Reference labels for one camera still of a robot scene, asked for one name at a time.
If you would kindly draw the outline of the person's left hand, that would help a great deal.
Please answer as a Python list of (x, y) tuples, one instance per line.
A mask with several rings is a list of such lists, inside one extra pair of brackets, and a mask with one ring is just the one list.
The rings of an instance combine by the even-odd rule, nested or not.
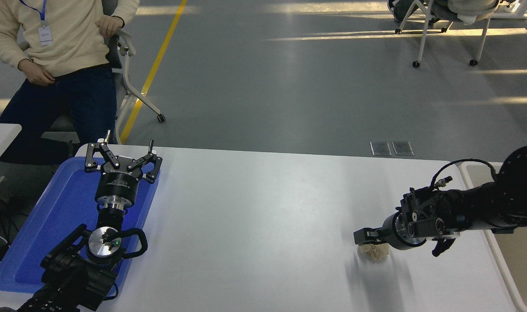
[(99, 34), (104, 38), (109, 38), (115, 35), (117, 30), (123, 28), (124, 21), (119, 16), (103, 15), (95, 22), (95, 26), (97, 26)]

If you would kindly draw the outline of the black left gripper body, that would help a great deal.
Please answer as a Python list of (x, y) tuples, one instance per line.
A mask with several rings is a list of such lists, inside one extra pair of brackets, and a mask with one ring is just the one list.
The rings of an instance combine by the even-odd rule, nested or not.
[(110, 162), (101, 166), (101, 179), (94, 196), (97, 203), (105, 203), (110, 197), (120, 197), (125, 203), (135, 203), (139, 182), (144, 173), (140, 167), (129, 171), (128, 166), (133, 161), (133, 158), (118, 156), (118, 169), (113, 168)]

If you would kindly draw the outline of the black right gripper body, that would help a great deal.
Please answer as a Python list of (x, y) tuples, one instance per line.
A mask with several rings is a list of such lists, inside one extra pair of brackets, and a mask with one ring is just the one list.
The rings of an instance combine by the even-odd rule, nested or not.
[(400, 213), (395, 213), (388, 216), (382, 224), (382, 240), (388, 243), (391, 247), (398, 250), (408, 250), (410, 247), (406, 245), (406, 241), (399, 235), (396, 225)]

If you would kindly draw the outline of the person's right hand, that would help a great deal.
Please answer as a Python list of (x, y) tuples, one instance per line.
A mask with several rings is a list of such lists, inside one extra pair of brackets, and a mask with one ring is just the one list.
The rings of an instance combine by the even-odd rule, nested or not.
[(24, 63), (21, 69), (30, 83), (39, 86), (49, 86), (55, 83), (55, 79), (45, 69), (35, 63)]

